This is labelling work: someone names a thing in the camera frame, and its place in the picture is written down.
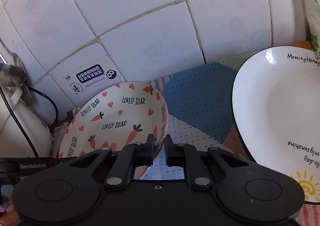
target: fingernail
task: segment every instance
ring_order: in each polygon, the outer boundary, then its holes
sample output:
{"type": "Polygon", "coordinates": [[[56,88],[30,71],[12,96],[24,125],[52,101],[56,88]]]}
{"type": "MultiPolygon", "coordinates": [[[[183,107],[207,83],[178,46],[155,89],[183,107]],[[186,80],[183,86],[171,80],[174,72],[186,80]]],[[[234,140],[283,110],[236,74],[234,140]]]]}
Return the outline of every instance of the fingernail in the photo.
{"type": "Polygon", "coordinates": [[[9,206],[5,210],[7,213],[13,212],[14,211],[14,206],[13,204],[9,204],[9,206]]]}

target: bowl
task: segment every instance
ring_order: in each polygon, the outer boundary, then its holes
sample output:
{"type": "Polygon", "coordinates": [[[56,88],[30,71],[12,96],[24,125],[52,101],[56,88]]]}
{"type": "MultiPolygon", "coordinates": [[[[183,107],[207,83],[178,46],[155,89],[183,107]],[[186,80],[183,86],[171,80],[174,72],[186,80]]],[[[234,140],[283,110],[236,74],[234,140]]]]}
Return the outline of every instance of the bowl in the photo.
{"type": "MultiPolygon", "coordinates": [[[[93,97],[71,121],[58,157],[79,157],[95,149],[121,150],[135,142],[155,137],[158,155],[168,129],[168,108],[162,94],[144,82],[116,84],[93,97]]],[[[141,178],[148,167],[138,167],[141,178]]]]}

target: white plate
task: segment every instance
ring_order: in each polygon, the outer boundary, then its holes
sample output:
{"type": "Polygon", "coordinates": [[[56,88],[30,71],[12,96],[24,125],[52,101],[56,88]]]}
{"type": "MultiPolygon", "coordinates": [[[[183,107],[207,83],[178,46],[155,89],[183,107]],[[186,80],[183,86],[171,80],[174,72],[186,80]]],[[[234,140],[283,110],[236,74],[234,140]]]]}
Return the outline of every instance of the white plate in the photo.
{"type": "MultiPolygon", "coordinates": [[[[168,108],[161,93],[144,82],[116,84],[93,97],[76,114],[63,137],[59,157],[79,157],[95,149],[121,150],[145,143],[153,134],[155,157],[168,129],[168,108]]],[[[140,178],[148,167],[138,167],[140,178]]]]}
{"type": "Polygon", "coordinates": [[[258,164],[297,180],[320,203],[320,54],[280,46],[251,56],[232,90],[235,123],[258,164]]]}

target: carrot print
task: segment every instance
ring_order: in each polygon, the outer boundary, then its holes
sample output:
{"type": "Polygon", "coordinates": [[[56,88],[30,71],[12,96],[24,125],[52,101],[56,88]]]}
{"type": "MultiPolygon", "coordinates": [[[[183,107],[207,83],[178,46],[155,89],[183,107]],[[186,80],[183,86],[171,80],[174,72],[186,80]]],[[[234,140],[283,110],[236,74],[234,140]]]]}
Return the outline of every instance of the carrot print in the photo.
{"type": "Polygon", "coordinates": [[[78,108],[76,108],[76,110],[75,110],[75,116],[78,114],[78,112],[79,112],[79,110],[78,110],[78,108]]]}
{"type": "Polygon", "coordinates": [[[92,147],[93,150],[95,150],[96,142],[94,139],[90,141],[90,146],[92,147]]]}
{"type": "Polygon", "coordinates": [[[157,128],[157,124],[156,124],[155,128],[153,129],[153,136],[155,137],[155,139],[157,138],[157,134],[158,134],[158,128],[157,128]]]}
{"type": "Polygon", "coordinates": [[[110,148],[111,148],[112,151],[116,151],[116,149],[117,149],[116,143],[112,143],[110,148]]]}
{"type": "Polygon", "coordinates": [[[104,142],[102,145],[101,145],[101,148],[107,148],[108,147],[108,141],[104,142]]]}
{"type": "Polygon", "coordinates": [[[102,116],[103,116],[103,115],[104,115],[104,114],[100,111],[99,115],[94,116],[94,117],[93,117],[93,119],[92,119],[91,121],[99,120],[99,119],[101,119],[101,118],[102,118],[102,116]]]}
{"type": "Polygon", "coordinates": [[[128,145],[132,140],[135,139],[135,137],[138,135],[138,132],[142,131],[140,127],[141,127],[141,124],[139,124],[138,126],[133,125],[133,130],[129,134],[127,142],[125,143],[126,145],[128,145]]]}
{"type": "Polygon", "coordinates": [[[150,92],[150,94],[152,95],[152,92],[153,92],[152,85],[144,87],[142,90],[145,92],[150,92]]]}
{"type": "Polygon", "coordinates": [[[90,146],[92,147],[92,149],[94,150],[96,147],[96,142],[94,140],[96,135],[90,136],[90,138],[88,139],[88,141],[90,142],[90,146]]]}

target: round pad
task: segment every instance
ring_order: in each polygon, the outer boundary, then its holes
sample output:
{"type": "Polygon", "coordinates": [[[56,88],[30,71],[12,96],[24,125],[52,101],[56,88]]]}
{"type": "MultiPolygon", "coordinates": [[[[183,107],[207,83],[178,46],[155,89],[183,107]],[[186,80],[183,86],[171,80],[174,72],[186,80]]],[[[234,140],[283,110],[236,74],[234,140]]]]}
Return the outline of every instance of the round pad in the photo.
{"type": "Polygon", "coordinates": [[[217,195],[231,213],[249,221],[281,222],[298,212],[304,200],[300,185],[270,169],[237,168],[223,179],[217,195]]]}
{"type": "Polygon", "coordinates": [[[63,180],[50,180],[39,184],[36,196],[43,201],[56,202],[67,198],[72,193],[72,186],[63,180]]]}
{"type": "Polygon", "coordinates": [[[98,198],[99,188],[91,175],[70,166],[57,166],[28,177],[12,194],[18,214],[36,224],[78,220],[98,198]]]}
{"type": "Polygon", "coordinates": [[[245,191],[249,196],[261,201],[277,199],[281,193],[281,186],[276,182],[266,179],[256,179],[245,185],[245,191]]]}

